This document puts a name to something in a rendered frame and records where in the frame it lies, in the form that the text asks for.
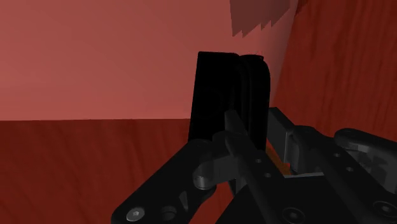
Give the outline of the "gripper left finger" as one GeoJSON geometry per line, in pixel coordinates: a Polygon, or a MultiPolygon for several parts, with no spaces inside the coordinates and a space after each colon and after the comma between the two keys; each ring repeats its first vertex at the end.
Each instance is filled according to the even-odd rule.
{"type": "Polygon", "coordinates": [[[244,166],[225,146],[224,112],[191,114],[188,142],[111,215],[111,224],[189,224],[199,207],[230,182],[234,198],[216,224],[282,224],[275,202],[238,186],[244,166]]]}

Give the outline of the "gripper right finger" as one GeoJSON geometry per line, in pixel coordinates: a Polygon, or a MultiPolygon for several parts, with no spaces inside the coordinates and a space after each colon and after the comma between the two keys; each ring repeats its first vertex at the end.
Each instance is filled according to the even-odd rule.
{"type": "Polygon", "coordinates": [[[328,137],[268,111],[268,141],[294,177],[320,172],[359,224],[397,224],[397,142],[358,129],[328,137]]]}

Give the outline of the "orange flat thing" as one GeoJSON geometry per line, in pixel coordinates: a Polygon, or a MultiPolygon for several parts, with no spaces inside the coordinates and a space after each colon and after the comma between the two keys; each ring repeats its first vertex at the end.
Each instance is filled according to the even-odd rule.
{"type": "Polygon", "coordinates": [[[277,155],[276,151],[273,149],[271,145],[266,146],[266,154],[269,156],[271,161],[275,164],[275,166],[280,170],[283,175],[290,175],[290,164],[284,163],[279,156],[277,155]]]}

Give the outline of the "black upright block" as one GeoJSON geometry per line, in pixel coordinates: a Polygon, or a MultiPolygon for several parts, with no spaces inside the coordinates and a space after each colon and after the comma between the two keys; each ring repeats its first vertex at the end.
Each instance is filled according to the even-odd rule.
{"type": "Polygon", "coordinates": [[[259,150],[266,148],[270,71],[261,55],[199,52],[188,139],[211,140],[234,109],[259,150]]]}

